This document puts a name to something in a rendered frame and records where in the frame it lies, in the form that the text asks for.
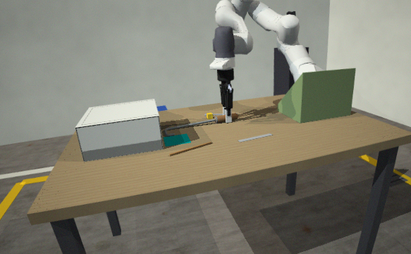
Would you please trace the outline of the teal square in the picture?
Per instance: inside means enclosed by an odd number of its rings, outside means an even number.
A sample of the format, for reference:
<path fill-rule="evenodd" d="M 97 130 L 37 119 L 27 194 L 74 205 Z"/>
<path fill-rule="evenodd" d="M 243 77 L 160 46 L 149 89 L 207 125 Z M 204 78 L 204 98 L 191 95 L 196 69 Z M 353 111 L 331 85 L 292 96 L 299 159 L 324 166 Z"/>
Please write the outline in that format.
<path fill-rule="evenodd" d="M 180 145 L 185 143 L 191 143 L 187 134 L 173 135 L 168 137 L 163 137 L 165 146 Z"/>

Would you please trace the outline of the wooden handle with grey metal rod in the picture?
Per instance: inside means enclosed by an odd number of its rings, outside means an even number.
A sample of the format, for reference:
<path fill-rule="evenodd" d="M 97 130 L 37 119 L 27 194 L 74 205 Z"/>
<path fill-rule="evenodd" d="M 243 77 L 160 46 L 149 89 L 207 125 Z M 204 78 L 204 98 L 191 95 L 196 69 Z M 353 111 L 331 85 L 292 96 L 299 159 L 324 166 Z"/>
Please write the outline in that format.
<path fill-rule="evenodd" d="M 238 118 L 238 114 L 237 113 L 233 113 L 232 115 L 232 120 L 236 120 Z M 175 135 L 175 133 L 170 133 L 168 134 L 167 131 L 168 130 L 172 130 L 172 129 L 176 129 L 176 128 L 183 128 L 183 127 L 187 127 L 187 126 L 194 126 L 194 125 L 198 125 L 198 124 L 202 124 L 202 123 L 209 123 L 209 122 L 213 122 L 215 121 L 215 123 L 221 123 L 226 121 L 226 115 L 222 115 L 222 116 L 215 116 L 214 119 L 212 120 L 207 120 L 207 121 L 200 121 L 200 122 L 196 122 L 196 123 L 189 123 L 189 124 L 185 124 L 185 125 L 181 125 L 181 126 L 174 126 L 174 127 L 170 127 L 170 128 L 165 128 L 164 132 L 165 132 L 165 136 L 173 136 Z"/>

